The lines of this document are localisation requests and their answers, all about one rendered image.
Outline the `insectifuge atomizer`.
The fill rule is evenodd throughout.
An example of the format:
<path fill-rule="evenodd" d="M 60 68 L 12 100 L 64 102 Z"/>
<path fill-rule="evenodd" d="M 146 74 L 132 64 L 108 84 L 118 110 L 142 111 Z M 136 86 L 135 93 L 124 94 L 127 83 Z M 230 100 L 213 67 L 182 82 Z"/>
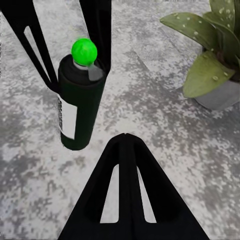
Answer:
<path fill-rule="evenodd" d="M 97 55 L 95 43 L 81 38 L 73 44 L 71 54 L 59 64 L 60 138 L 72 151 L 83 150 L 89 145 L 106 84 L 106 69 Z"/>

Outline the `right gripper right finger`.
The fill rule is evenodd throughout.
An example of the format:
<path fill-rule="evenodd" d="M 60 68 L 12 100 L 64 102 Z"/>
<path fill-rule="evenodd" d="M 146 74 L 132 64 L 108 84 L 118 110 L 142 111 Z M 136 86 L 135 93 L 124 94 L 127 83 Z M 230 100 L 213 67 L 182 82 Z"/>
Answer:
<path fill-rule="evenodd" d="M 210 240 L 144 141 L 125 141 L 133 240 Z M 137 167 L 156 223 L 145 220 Z"/>

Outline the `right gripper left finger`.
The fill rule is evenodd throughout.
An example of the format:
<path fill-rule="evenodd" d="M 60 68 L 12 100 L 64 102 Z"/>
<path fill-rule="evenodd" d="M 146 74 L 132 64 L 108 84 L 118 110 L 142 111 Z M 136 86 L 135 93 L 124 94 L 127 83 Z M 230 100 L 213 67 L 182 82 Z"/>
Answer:
<path fill-rule="evenodd" d="M 113 169 L 118 164 L 118 222 L 100 223 Z M 108 141 L 57 240 L 133 240 L 125 133 Z"/>

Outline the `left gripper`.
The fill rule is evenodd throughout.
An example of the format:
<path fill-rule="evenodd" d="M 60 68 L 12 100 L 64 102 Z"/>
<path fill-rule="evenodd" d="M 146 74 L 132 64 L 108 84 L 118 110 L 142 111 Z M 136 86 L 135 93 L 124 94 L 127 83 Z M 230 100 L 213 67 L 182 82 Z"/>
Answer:
<path fill-rule="evenodd" d="M 97 59 L 103 63 L 108 77 L 111 69 L 112 0 L 80 0 L 80 8 L 82 8 L 90 40 L 96 45 Z M 11 25 L 11 29 L 18 37 L 46 86 L 61 95 L 59 81 L 57 80 L 33 1 L 0 0 L 0 10 Z M 30 27 L 37 49 L 47 69 L 47 74 L 24 33 L 26 27 Z"/>

